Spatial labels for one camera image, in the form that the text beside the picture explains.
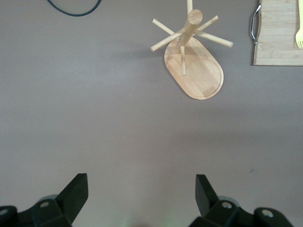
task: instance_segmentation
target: cable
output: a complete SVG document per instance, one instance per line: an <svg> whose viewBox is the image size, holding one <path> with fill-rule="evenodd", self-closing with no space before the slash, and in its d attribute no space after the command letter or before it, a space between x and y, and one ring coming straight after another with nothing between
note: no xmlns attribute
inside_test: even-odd
<svg viewBox="0 0 303 227"><path fill-rule="evenodd" d="M100 4L101 0L98 0L97 3L95 4L95 6L90 10L90 11L87 11L86 13L80 13L80 14L73 14L73 13L68 13L68 12L65 12L63 11L62 9L59 9L58 7L56 7L52 2L51 0L47 0L49 2L49 4L52 5L52 7L54 7L56 10L66 14L66 15L69 15L69 16L72 16L72 17L82 17L82 16L85 16L85 15L88 15L90 14L92 11L94 11L98 5Z"/></svg>

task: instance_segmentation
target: gray table surface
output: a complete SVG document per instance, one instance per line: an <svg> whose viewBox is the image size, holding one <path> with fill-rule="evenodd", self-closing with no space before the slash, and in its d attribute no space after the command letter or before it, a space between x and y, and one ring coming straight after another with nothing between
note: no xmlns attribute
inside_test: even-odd
<svg viewBox="0 0 303 227"><path fill-rule="evenodd" d="M56 0L84 12L95 0ZM303 226L303 67L252 66L256 0L194 0L224 71L214 97L188 97L150 51L177 31L185 0L102 0L69 17L45 0L0 1L0 205L25 210L88 173L74 226L187 227L195 175L248 212Z"/></svg>

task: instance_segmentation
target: wooden base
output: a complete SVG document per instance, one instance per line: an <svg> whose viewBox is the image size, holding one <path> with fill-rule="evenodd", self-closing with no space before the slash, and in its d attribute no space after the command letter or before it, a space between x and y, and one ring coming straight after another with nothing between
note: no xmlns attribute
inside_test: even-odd
<svg viewBox="0 0 303 227"><path fill-rule="evenodd" d="M177 40L166 48L164 61L167 69L187 95L194 99L208 99L219 92L223 84L223 70L210 52L195 38L185 46L186 75L182 75L181 54Z"/></svg>

